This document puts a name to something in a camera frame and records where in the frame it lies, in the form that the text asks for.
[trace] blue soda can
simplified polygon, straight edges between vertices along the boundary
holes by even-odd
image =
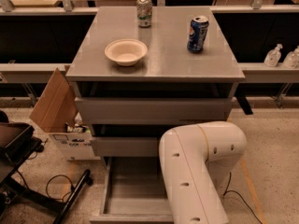
[[[196,53],[204,48],[208,27],[208,18],[205,16],[198,16],[191,20],[189,40],[187,48],[189,52]]]

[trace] gray cabinet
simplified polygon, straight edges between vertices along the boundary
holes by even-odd
[[[200,54],[187,51],[196,15],[209,18]],[[105,47],[122,38],[149,49],[135,66],[105,57]],[[142,29],[135,7],[101,7],[66,77],[92,131],[93,151],[107,165],[101,214],[91,223],[171,223],[157,159],[160,137],[175,126],[227,120],[244,79],[210,9],[155,7],[151,27]]]

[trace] cardboard box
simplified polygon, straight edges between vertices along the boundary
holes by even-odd
[[[62,133],[66,131],[66,123],[75,125],[77,113],[75,93],[59,69],[56,69],[30,119],[45,133]]]
[[[50,133],[49,137],[68,161],[100,160],[94,156],[91,133]]]
[[[78,109],[75,93],[61,72],[56,69],[38,99],[30,119],[60,149],[67,160],[99,160],[90,143],[90,133],[68,133],[66,123],[74,127]]]

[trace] white bowl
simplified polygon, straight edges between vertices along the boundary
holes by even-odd
[[[136,64],[147,52],[147,46],[143,42],[134,39],[114,41],[105,49],[106,56],[121,66]]]

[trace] drawer front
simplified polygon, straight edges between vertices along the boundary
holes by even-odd
[[[93,152],[99,157],[158,157],[158,138],[94,137]]]
[[[135,99],[77,98],[86,123],[187,124],[203,120],[227,120],[231,99]]]

